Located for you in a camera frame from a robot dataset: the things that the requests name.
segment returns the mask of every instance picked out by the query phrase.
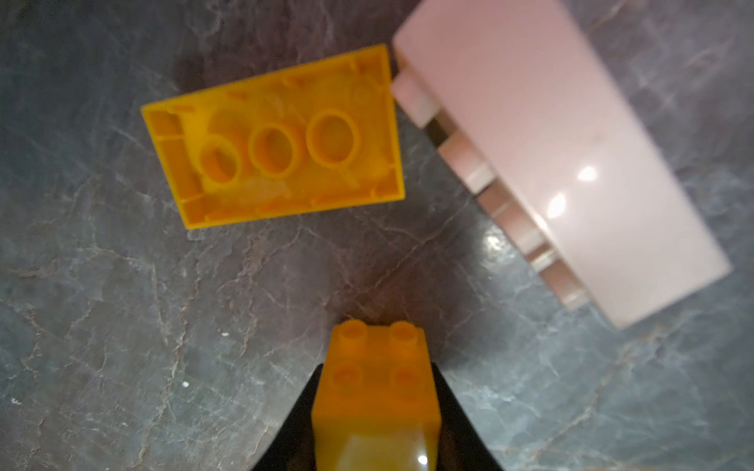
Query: gray marble countertop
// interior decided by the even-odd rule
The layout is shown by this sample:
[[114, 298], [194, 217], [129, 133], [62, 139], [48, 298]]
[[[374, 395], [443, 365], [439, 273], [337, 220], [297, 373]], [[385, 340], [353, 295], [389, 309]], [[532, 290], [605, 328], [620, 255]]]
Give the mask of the gray marble countertop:
[[754, 469], [750, 0], [568, 2], [736, 265], [627, 331], [564, 311], [400, 113], [404, 201], [184, 229], [142, 104], [414, 3], [0, 7], [0, 469], [248, 469], [347, 317], [426, 329], [507, 469]]

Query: white lego brick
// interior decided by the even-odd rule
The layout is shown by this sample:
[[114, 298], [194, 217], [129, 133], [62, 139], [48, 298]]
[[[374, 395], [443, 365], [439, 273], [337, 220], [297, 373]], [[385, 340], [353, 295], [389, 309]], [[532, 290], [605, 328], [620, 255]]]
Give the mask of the white lego brick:
[[559, 2], [424, 0], [394, 47], [616, 326], [731, 270]]

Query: orange lego brick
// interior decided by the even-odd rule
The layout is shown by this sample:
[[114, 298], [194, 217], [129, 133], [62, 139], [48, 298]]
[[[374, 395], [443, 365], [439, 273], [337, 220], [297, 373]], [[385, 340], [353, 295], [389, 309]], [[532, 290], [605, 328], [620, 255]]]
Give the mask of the orange lego brick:
[[431, 471], [440, 404], [424, 331], [336, 326], [311, 410], [319, 471]]
[[383, 45], [142, 107], [188, 229], [402, 200]]

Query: lego stud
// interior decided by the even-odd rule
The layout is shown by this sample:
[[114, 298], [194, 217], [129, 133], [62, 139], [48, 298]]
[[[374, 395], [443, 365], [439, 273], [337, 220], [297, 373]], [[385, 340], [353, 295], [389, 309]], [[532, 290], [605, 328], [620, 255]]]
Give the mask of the lego stud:
[[555, 263], [558, 258], [558, 252], [549, 243], [543, 243], [526, 256], [526, 260], [538, 273]]
[[440, 112], [440, 104], [409, 68], [404, 68], [395, 76], [390, 92], [419, 128], [427, 126]]
[[423, 383], [421, 372], [415, 365], [398, 365], [390, 373], [390, 388], [398, 396], [414, 396]]
[[575, 309], [589, 301], [584, 285], [563, 260], [556, 260], [539, 275], [566, 309]]
[[333, 385], [342, 392], [358, 389], [364, 381], [364, 372], [354, 362], [343, 362], [333, 369], [330, 375]]
[[257, 129], [249, 139], [249, 156], [262, 175], [284, 179], [301, 164], [303, 145], [296, 128], [269, 123]]
[[348, 320], [340, 325], [338, 337], [349, 353], [363, 352], [366, 347], [366, 324], [362, 320]]
[[390, 346], [395, 353], [413, 355], [417, 345], [418, 332], [413, 324], [400, 320], [390, 326]]
[[460, 130], [451, 134], [437, 151], [472, 194], [479, 193], [496, 178], [482, 154]]
[[353, 118], [338, 109], [318, 112], [306, 127], [306, 148], [322, 167], [342, 169], [356, 157], [361, 135]]
[[199, 154], [200, 171], [220, 185], [233, 182], [241, 172], [238, 147], [230, 139], [210, 135]]
[[482, 191], [477, 196], [477, 202], [523, 255], [534, 252], [546, 242], [539, 227], [500, 180], [495, 180]]

